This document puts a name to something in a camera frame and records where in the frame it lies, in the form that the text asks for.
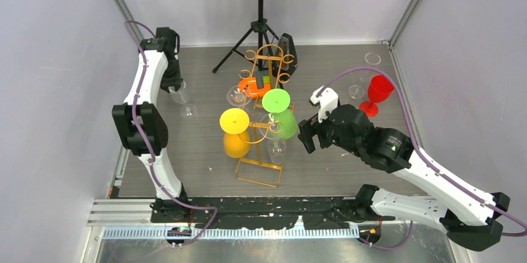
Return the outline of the gold wire wine glass rack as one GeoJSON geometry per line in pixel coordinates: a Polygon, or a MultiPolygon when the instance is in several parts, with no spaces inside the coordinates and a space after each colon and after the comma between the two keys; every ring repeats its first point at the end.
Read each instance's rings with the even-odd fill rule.
{"type": "Polygon", "coordinates": [[[253,113],[262,108],[265,114],[259,121],[247,118],[247,121],[242,122],[245,129],[235,134],[243,147],[249,150],[255,148],[257,152],[256,159],[247,159],[244,154],[238,156],[236,177],[239,180],[278,188],[285,162],[286,141],[296,133],[293,125],[296,121],[293,115],[295,103],[291,102],[289,93],[281,89],[280,85],[289,82],[283,77],[290,77],[285,70],[291,66],[295,56],[286,53],[276,44],[266,44],[256,51],[248,52],[253,56],[246,55],[245,58],[254,63],[253,67],[251,70],[241,70],[239,75],[241,81],[231,94],[231,98],[242,111],[245,110],[248,102],[254,100],[253,113]],[[266,183],[241,177],[239,169],[242,164],[277,171],[277,181],[266,183]]]}

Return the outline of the red silicone wine glass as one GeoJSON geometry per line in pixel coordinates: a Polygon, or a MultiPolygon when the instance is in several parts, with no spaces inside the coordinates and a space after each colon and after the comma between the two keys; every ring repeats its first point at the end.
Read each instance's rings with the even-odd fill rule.
{"type": "Polygon", "coordinates": [[[368,90],[367,100],[363,101],[359,109],[369,118],[378,114],[378,104],[384,102],[394,91],[392,82],[383,75],[376,75],[372,78],[368,90]]]}

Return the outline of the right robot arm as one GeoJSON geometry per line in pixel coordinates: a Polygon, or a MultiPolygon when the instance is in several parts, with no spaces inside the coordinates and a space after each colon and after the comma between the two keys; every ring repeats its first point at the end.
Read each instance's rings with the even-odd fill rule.
{"type": "Polygon", "coordinates": [[[484,251],[501,240],[500,214],[485,204],[507,211],[510,198],[501,192],[485,193],[466,182],[460,182],[461,188],[455,187],[446,179],[455,176],[428,167],[431,158],[414,148],[406,134],[375,127],[363,111],[350,104],[338,106],[322,119],[318,115],[304,119],[298,127],[298,138],[308,153],[314,152],[313,137],[317,136],[321,148],[340,147],[368,166],[402,178],[430,195],[429,199],[404,196],[365,184],[355,196],[358,217],[414,221],[472,251],[484,251]]]}

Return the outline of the clear tall flute glass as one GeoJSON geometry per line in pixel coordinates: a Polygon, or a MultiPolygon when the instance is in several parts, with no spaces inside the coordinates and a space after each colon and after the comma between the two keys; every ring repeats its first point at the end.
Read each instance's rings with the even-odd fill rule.
{"type": "MultiPolygon", "coordinates": [[[[382,58],[379,54],[374,52],[366,53],[361,67],[376,67],[380,64],[382,58]]],[[[375,75],[375,72],[370,70],[360,70],[354,73],[352,77],[352,85],[348,89],[348,94],[352,99],[362,99],[365,95],[364,85],[375,75]]]]}

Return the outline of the green silicone wine glass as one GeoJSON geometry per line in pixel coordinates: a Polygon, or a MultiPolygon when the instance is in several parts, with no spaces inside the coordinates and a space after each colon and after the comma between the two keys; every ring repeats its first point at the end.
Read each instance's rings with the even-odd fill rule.
{"type": "Polygon", "coordinates": [[[290,95],[287,91],[277,88],[268,91],[263,99],[262,106],[268,113],[276,114],[285,126],[285,140],[291,139],[296,134],[296,119],[289,108],[290,95]]]}

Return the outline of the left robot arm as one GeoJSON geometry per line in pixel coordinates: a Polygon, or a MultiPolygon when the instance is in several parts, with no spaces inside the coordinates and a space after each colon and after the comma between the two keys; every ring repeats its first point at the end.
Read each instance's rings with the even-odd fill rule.
{"type": "Polygon", "coordinates": [[[191,206],[170,162],[168,127],[156,107],[159,91],[178,90],[183,83],[180,36],[169,27],[158,27],[136,46],[138,67],[132,88],[121,104],[112,107],[111,115],[123,147],[143,163],[155,187],[151,221],[189,221],[191,206]]]}

